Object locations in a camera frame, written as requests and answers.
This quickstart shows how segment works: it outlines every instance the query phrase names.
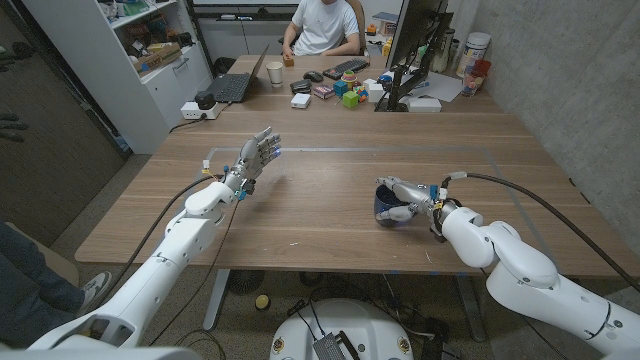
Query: white t-shirt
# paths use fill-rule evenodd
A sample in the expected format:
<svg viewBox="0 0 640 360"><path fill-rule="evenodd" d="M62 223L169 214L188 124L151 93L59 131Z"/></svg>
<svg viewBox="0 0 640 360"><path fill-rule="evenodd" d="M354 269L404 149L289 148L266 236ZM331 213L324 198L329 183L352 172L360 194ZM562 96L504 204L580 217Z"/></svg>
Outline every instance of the white t-shirt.
<svg viewBox="0 0 640 360"><path fill-rule="evenodd" d="M343 37L359 33L356 14L345 0L330 5L322 0L301 0L291 21L302 28L293 49L296 56L319 55L340 46Z"/></svg>

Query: table leg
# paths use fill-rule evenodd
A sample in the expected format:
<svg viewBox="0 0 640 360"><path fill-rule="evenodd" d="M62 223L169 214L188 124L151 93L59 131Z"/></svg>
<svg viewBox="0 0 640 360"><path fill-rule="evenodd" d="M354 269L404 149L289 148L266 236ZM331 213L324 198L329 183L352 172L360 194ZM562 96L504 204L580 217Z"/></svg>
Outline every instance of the table leg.
<svg viewBox="0 0 640 360"><path fill-rule="evenodd" d="M455 278L458 284L458 293L460 293L460 299L471 328L471 338L477 342L486 341L487 333L482 325L480 307L478 306L478 299L476 298L471 278L468 276L456 276Z"/></svg>
<svg viewBox="0 0 640 360"><path fill-rule="evenodd" d="M230 272L231 270L229 269L218 269L216 274L213 290L211 290L211 298L209 299L209 307L202 324L202 327L207 331L216 327L216 320L218 320L220 308L222 308L222 300L224 300L224 294L227 291L227 280Z"/></svg>

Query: wooden table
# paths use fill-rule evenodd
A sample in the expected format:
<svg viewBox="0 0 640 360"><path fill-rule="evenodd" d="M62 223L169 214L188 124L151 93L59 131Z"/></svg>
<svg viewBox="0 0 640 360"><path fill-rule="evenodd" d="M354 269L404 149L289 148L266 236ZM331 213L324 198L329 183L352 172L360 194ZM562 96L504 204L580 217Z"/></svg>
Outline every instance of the wooden table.
<svg viewBox="0 0 640 360"><path fill-rule="evenodd" d="M256 192L237 207L214 244L192 263L223 269L269 269L421 274L477 273L448 243L436 242L426 217L389 230L373 217L375 179L439 184L452 171L506 178L542 196L574 221L632 276L640 262L520 120L504 114L479 91L442 102L438 114L374 113L372 103L348 109L338 98L313 97L292 109L289 84L309 70L322 71L350 57L296 57L274 89L267 71L242 104L215 121L172 133L76 253L84 262L124 263L167 201L200 176L203 159L213 169L231 164L250 136L272 126L283 155L258 179ZM242 56L233 73L250 72L256 56ZM269 61L281 61L267 56ZM385 60L372 58L358 78L376 78ZM523 240L552 258L564 275L612 277L615 272L576 235L533 200L497 184L453 181L450 196L484 215L504 220ZM137 261L149 256L174 205Z"/></svg>

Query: computer mouse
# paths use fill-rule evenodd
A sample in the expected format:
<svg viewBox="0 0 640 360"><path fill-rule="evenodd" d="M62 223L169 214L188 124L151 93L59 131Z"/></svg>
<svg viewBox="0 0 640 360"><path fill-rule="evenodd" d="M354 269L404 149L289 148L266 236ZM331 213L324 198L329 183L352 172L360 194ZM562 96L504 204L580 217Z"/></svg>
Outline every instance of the computer mouse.
<svg viewBox="0 0 640 360"><path fill-rule="evenodd" d="M304 74L304 78L305 78L305 79L309 79L309 80L311 80L311 81L313 81L313 82L320 82L320 81L322 81L322 75L321 75L319 72L317 72L317 71L307 71L307 72Z"/></svg>

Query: whiteboard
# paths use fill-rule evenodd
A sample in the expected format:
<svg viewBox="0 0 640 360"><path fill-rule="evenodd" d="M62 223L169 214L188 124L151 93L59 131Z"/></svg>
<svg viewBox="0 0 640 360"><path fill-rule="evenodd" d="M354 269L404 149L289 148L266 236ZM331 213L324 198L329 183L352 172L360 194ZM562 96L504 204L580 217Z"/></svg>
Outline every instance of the whiteboard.
<svg viewBox="0 0 640 360"><path fill-rule="evenodd" d="M298 5L300 0L193 0L194 5Z"/></svg>

